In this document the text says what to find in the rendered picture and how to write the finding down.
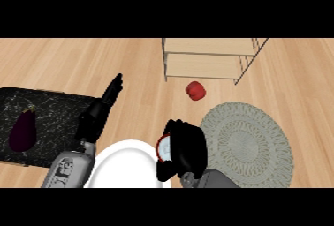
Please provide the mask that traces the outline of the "wooden tiered shelf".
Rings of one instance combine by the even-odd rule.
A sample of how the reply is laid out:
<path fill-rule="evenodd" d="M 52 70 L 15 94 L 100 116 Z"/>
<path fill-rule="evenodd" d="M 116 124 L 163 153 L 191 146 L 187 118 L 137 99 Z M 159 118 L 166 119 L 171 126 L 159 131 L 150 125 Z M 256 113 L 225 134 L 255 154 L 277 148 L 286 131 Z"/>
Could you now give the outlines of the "wooden tiered shelf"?
<path fill-rule="evenodd" d="M 163 38 L 165 78 L 231 79 L 252 67 L 268 38 Z"/>

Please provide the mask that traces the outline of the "round grey woven placemat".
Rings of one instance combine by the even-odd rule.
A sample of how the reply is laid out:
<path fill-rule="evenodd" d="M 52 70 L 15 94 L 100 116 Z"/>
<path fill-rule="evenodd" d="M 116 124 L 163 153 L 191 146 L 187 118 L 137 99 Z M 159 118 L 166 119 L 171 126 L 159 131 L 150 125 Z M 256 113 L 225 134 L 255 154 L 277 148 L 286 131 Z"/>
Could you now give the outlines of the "round grey woven placemat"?
<path fill-rule="evenodd" d="M 295 157 L 274 118 L 245 102 L 219 104 L 206 114 L 208 167 L 243 188 L 289 188 Z"/>

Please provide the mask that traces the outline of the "white plate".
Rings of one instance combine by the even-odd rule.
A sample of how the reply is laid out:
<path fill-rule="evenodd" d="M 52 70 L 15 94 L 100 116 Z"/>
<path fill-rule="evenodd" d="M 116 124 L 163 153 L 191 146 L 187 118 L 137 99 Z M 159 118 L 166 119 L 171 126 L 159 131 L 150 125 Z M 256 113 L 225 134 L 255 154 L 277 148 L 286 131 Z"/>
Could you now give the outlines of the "white plate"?
<path fill-rule="evenodd" d="M 85 188 L 171 188 L 172 181 L 157 179 L 157 153 L 147 142 L 126 139 L 95 158 L 95 168 Z"/>

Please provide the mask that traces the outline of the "black marble cutting board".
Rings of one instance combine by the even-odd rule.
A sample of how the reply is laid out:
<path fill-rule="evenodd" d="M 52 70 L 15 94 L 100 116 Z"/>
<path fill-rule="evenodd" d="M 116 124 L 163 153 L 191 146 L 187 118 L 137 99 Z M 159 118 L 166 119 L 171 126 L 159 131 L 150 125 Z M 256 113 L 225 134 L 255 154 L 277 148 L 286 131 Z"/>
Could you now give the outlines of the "black marble cutting board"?
<path fill-rule="evenodd" d="M 49 168 L 64 151 L 82 145 L 75 139 L 79 116 L 95 97 L 17 87 L 0 87 L 0 161 Z M 27 152 L 15 152 L 10 134 L 26 109 L 36 109 L 38 143 Z"/>

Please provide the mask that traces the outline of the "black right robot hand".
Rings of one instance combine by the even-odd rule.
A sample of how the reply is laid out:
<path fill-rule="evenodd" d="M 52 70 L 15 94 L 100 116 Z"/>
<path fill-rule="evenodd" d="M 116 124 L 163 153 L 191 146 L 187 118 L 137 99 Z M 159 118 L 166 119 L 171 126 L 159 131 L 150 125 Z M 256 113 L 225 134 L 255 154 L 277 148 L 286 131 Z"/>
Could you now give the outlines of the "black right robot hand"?
<path fill-rule="evenodd" d="M 203 129 L 181 119 L 169 120 L 162 139 L 171 138 L 171 160 L 157 151 L 157 179 L 166 182 L 174 176 L 193 173 L 200 179 L 208 167 L 208 145 Z"/>

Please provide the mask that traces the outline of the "red can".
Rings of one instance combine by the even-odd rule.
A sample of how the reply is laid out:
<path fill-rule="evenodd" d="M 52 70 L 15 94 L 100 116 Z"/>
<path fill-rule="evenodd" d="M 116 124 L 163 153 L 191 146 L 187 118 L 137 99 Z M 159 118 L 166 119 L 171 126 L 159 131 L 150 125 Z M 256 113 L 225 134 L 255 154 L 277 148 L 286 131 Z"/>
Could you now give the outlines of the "red can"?
<path fill-rule="evenodd" d="M 157 143 L 157 156 L 160 162 L 172 160 L 172 149 L 171 149 L 171 134 L 165 134 Z"/>

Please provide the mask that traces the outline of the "purple eggplant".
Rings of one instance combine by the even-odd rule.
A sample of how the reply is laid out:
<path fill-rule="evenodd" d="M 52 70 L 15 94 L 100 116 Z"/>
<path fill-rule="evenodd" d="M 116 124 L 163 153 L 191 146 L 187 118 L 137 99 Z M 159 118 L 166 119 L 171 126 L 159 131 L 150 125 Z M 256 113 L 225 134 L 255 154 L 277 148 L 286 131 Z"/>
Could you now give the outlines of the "purple eggplant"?
<path fill-rule="evenodd" d="M 10 147 L 15 152 L 29 151 L 38 142 L 38 124 L 36 124 L 36 110 L 33 107 L 26 109 L 15 122 L 10 134 Z"/>

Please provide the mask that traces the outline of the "red bell pepper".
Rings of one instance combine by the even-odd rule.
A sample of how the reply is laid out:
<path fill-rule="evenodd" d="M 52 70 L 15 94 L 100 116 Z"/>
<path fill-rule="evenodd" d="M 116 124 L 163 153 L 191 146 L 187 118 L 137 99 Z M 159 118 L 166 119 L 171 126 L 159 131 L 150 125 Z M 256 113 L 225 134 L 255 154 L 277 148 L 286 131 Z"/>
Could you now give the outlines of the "red bell pepper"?
<path fill-rule="evenodd" d="M 193 81 L 187 88 L 185 88 L 185 92 L 190 95 L 190 98 L 194 101 L 200 101 L 205 97 L 206 97 L 206 88 L 203 86 L 203 84 L 197 81 Z"/>

